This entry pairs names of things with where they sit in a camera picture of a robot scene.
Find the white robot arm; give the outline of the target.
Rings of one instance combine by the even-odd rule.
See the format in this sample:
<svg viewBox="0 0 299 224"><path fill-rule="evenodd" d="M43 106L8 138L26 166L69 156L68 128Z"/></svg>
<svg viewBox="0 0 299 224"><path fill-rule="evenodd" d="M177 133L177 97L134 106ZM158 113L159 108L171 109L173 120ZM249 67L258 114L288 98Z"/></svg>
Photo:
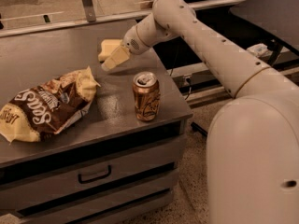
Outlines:
<svg viewBox="0 0 299 224"><path fill-rule="evenodd" d="M102 67L110 70L176 36L232 97L207 134L209 223L299 224L296 84L200 22L183 0L154 0Z"/></svg>

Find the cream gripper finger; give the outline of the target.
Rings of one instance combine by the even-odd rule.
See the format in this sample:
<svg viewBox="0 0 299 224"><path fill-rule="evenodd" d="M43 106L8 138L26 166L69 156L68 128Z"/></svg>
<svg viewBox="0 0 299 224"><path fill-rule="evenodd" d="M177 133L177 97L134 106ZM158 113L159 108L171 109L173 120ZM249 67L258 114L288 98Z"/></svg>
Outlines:
<svg viewBox="0 0 299 224"><path fill-rule="evenodd" d="M125 46L118 46L112 53L104 60L101 67L104 71L114 69L116 66L125 63L130 58L130 51Z"/></svg>

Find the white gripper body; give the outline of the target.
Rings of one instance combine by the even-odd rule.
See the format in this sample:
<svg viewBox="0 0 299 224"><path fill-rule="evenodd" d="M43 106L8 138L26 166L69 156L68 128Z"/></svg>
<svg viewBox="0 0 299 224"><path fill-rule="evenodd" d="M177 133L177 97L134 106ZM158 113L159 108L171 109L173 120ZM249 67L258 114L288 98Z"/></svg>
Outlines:
<svg viewBox="0 0 299 224"><path fill-rule="evenodd" d="M132 54L139 55L152 47L153 30L147 25L137 24L127 31L123 38L123 45Z"/></svg>

